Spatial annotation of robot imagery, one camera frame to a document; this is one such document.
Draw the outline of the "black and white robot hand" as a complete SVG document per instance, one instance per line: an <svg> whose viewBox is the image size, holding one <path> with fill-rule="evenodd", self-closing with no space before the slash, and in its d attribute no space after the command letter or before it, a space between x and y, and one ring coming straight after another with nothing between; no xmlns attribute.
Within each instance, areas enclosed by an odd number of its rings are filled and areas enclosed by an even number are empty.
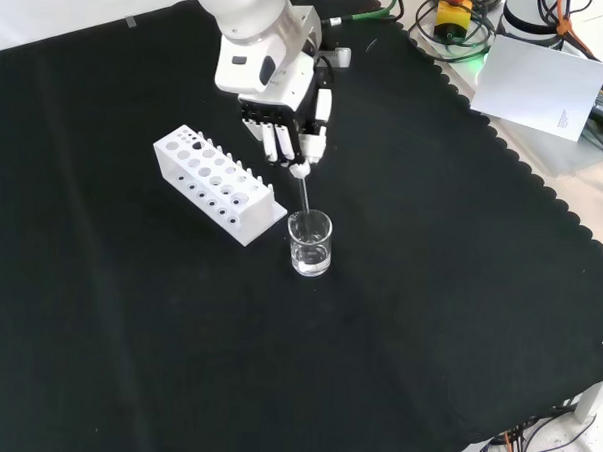
<svg viewBox="0 0 603 452"><path fill-rule="evenodd" d="M241 120L265 159L304 180L325 155L334 70L326 57L304 51L277 63L281 43L237 45L223 36L215 83L237 96Z"/></svg>

